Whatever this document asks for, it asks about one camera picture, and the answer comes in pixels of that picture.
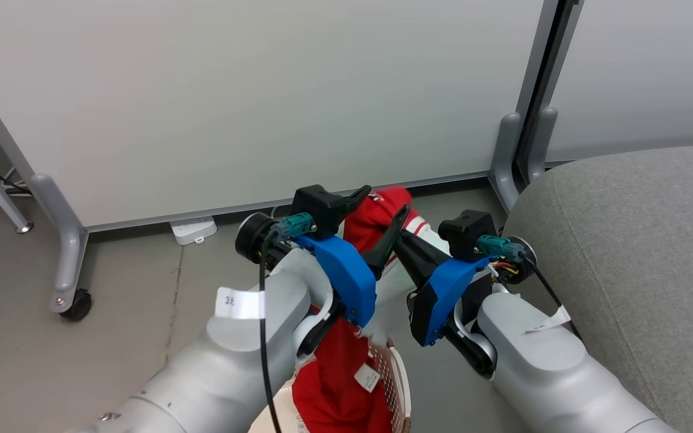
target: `red garment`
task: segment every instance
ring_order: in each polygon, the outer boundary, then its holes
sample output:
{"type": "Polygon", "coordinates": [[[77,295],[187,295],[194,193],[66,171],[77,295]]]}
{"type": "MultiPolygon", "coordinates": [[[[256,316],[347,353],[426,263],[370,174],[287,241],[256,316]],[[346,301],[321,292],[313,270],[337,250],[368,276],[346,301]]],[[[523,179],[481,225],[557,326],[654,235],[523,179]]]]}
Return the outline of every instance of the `red garment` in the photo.
{"type": "MultiPolygon", "coordinates": [[[[409,192],[394,186],[375,192],[346,217],[344,239],[359,252],[371,249],[409,192]]],[[[411,211],[410,221],[418,215],[411,211]]],[[[311,433],[391,433],[392,412],[387,408],[384,384],[369,393],[354,378],[363,364],[375,367],[368,356],[368,339],[358,338],[358,327],[339,319],[316,348],[315,361],[304,366],[292,386],[294,404],[311,433]]]]}

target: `whiteboard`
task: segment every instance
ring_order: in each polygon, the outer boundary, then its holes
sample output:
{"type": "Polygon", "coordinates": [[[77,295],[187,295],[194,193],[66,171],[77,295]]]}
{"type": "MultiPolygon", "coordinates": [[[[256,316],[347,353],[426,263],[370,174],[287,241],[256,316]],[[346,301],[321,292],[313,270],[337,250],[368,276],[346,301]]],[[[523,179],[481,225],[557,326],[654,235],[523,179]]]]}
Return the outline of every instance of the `whiteboard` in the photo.
{"type": "Polygon", "coordinates": [[[547,161],[693,144],[693,2],[586,0],[547,161]]]}
{"type": "Polygon", "coordinates": [[[0,118],[86,227],[488,170],[540,0],[0,0],[0,118]]]}

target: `screw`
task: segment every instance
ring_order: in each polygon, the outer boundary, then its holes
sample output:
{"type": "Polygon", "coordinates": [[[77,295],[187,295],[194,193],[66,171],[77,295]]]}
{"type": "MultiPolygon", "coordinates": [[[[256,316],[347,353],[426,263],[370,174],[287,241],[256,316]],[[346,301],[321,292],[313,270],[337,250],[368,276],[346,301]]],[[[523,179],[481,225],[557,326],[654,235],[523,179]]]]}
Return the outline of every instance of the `screw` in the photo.
{"type": "Polygon", "coordinates": [[[106,412],[102,416],[99,416],[98,419],[100,421],[111,421],[112,419],[118,419],[118,417],[121,417],[121,414],[118,414],[116,412],[106,412]]]}

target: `black wheel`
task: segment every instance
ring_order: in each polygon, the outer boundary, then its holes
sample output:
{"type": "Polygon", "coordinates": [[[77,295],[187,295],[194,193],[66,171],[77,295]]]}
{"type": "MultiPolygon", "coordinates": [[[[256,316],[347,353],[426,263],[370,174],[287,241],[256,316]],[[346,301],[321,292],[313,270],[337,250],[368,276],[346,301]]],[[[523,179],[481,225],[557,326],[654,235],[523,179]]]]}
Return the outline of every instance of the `black wheel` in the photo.
{"type": "Polygon", "coordinates": [[[78,322],[85,318],[90,312],[90,307],[93,306],[93,298],[85,289],[77,289],[74,292],[74,302],[68,310],[59,313],[62,318],[66,318],[72,322],[78,322]]]}

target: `gray sofa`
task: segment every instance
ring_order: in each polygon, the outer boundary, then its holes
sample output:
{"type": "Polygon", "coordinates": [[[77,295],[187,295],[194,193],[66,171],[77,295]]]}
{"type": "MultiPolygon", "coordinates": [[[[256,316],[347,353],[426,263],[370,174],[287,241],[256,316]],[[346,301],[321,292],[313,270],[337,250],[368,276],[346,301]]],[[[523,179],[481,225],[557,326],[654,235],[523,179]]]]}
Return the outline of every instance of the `gray sofa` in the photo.
{"type": "MultiPolygon", "coordinates": [[[[590,354],[682,433],[693,432],[693,146],[571,162],[512,208],[590,354]]],[[[545,312],[536,277],[514,286],[545,312]]]]}

